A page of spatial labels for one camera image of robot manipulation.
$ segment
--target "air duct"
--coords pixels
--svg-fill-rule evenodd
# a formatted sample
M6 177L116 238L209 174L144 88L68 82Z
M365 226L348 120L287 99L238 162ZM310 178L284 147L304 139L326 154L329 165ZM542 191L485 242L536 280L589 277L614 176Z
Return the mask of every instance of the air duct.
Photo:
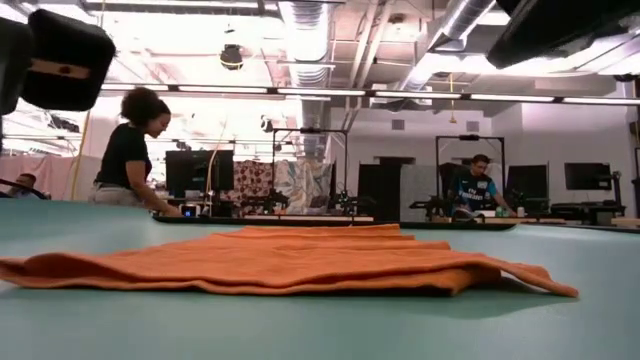
M432 51L453 41L466 44L466 37L475 28L480 18L495 5L495 0L452 0L447 5L440 29L431 39L427 53L420 59L407 78L400 83L397 90L420 91L425 86L433 71L431 63L437 55Z
M280 14L289 35L287 55L299 64L290 66L291 85L301 88L327 86L329 69L317 63L329 50L329 4L321 2L281 2ZM301 100L301 127L321 128L324 102ZM316 156L315 139L304 139L305 156Z

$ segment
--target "towel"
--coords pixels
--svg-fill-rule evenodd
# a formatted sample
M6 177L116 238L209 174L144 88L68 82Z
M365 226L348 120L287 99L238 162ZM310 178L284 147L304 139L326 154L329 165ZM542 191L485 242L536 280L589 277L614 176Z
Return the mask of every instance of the towel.
M396 225L246 227L106 255L0 258L0 279L28 288L195 288L229 295L425 288L455 295L471 285L497 283L502 272L558 295L578 296L542 267L418 241Z

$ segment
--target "ceiling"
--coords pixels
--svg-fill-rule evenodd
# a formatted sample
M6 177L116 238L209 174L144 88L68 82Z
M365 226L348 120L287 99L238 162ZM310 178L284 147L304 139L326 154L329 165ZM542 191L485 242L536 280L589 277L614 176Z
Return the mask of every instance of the ceiling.
M330 68L326 84L328 87L354 87L351 85L351 78L362 78L365 88L393 88L395 84L402 82L425 56L436 29L434 24L443 16L449 3L448 0L372 1L375 0L335 1L334 5L330 5L327 39L329 51L322 65ZM101 25L118 49L108 74L109 83L282 87L291 86L291 73L296 66L301 66L295 65L288 53L292 44L292 39L288 37L291 31L285 26L275 2L0 0L0 16L20 20L13 11L7 10L9 5L11 9L25 15L42 7ZM368 39L364 39L362 34L367 33L367 15L372 13L374 17L370 35ZM542 58L503 71L496 70L486 61L483 53L491 47L508 20L504 12L494 8L480 19L469 34L464 52L455 55L427 55L431 57L429 63L433 74L426 86L434 91L581 96L602 96L615 90L615 81L610 76L597 74L603 68L615 64L613 60L601 68L584 70L571 66L567 68L568 60L575 60L570 59L571 56L561 59ZM630 34L629 41L638 43L640 53L640 37L637 35ZM362 58L357 61L361 40L367 47ZM220 55L225 44L241 46L244 57L242 69L230 71L223 67ZM308 49L298 51L312 52L315 49L313 41L309 41L306 46ZM620 58L616 61L622 63L623 60ZM626 61L635 66L633 61ZM101 98L92 110L92 116L117 116L119 101L120 97L113 94ZM222 137L270 140L271 135L260 129L263 119L273 119L277 126L282 127L297 127L296 124L300 124L300 100L296 99L250 100L183 96L168 97L166 101L174 113L170 131L164 135L167 139ZM330 104L332 107L344 108L342 99L332 99ZM482 111L482 118L493 116L503 108L501 104L483 102L460 102L456 105L458 111ZM448 109L448 101L434 101L428 107L435 114ZM41 134L64 131L48 127L47 119L42 117L42 113L41 110L22 103L19 111L8 117L9 125L5 132ZM54 114L80 125L81 128L86 116L81 113ZM328 124L340 123L333 120ZM30 129L19 126L21 122L28 123ZM167 146L175 148L175 144L168 144ZM62 144L60 147L60 152L64 153L68 151L69 144Z

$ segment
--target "monitor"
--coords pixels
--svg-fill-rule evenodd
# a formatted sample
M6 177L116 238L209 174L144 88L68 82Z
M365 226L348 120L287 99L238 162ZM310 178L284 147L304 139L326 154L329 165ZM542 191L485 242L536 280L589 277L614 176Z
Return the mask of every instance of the monitor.
M213 150L167 151L165 157L167 190L176 198L185 191L206 190L207 170ZM233 150L218 150L211 167L211 189L233 190Z
M549 195L547 165L512 165L507 174L507 192L527 199L546 199Z
M604 163L565 163L567 190L611 190L611 168Z

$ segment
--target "table surface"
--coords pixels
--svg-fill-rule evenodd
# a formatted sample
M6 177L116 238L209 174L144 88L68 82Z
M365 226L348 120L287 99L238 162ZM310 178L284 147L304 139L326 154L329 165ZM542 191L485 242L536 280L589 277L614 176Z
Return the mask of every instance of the table surface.
M0 255L104 253L230 226L169 225L138 209L0 200ZM0 282L11 360L637 359L640 236L518 225L407 231L456 249L541 264L579 300L518 286L418 296L217 296L29 290Z

